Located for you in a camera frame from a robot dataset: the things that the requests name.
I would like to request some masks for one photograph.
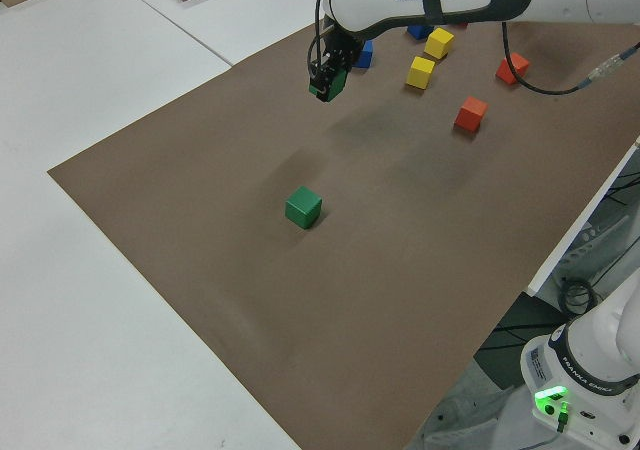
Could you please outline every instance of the green led indicator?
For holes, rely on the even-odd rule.
[[[539,392],[536,392],[535,397],[536,400],[542,400],[554,395],[564,395],[565,393],[567,393],[567,387],[558,385],[557,387],[553,387],[548,390],[541,390]]]

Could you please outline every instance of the red cube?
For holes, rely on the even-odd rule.
[[[524,58],[519,53],[512,53],[511,61],[513,62],[513,66],[516,69],[518,75],[524,77],[527,73],[527,70],[529,70],[529,60]],[[500,67],[496,72],[496,77],[504,80],[509,85],[513,85],[517,82],[516,77],[513,76],[513,73],[511,73],[511,70],[509,69],[509,64],[507,63],[506,58],[502,59],[502,63],[500,64]]]
[[[487,113],[488,108],[489,105],[482,100],[468,97],[462,105],[462,108],[460,108],[460,112],[458,112],[456,125],[468,130],[469,132],[477,132],[480,127],[482,117]]]

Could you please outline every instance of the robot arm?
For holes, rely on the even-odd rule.
[[[364,41],[394,27],[506,20],[640,22],[640,0],[324,0],[323,6],[324,27],[330,30],[322,37],[325,58],[309,62],[310,89],[323,101],[342,90]]]

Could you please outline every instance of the brown mat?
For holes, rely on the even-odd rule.
[[[424,94],[398,30],[316,101],[305,30],[50,172],[304,450],[401,449],[640,133],[640,59],[550,98],[495,80],[498,25],[452,31]],[[555,87],[639,36],[512,31]],[[310,231],[283,216],[301,184]]]

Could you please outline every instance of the yellow cube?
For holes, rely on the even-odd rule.
[[[407,75],[407,85],[417,87],[421,89],[427,88],[433,68],[436,66],[431,60],[427,60],[422,57],[415,57],[411,68],[409,69],[409,75]]]
[[[427,43],[424,46],[424,53],[434,58],[443,58],[449,53],[449,50],[451,50],[453,39],[454,36],[452,33],[442,28],[436,28],[427,39]]]

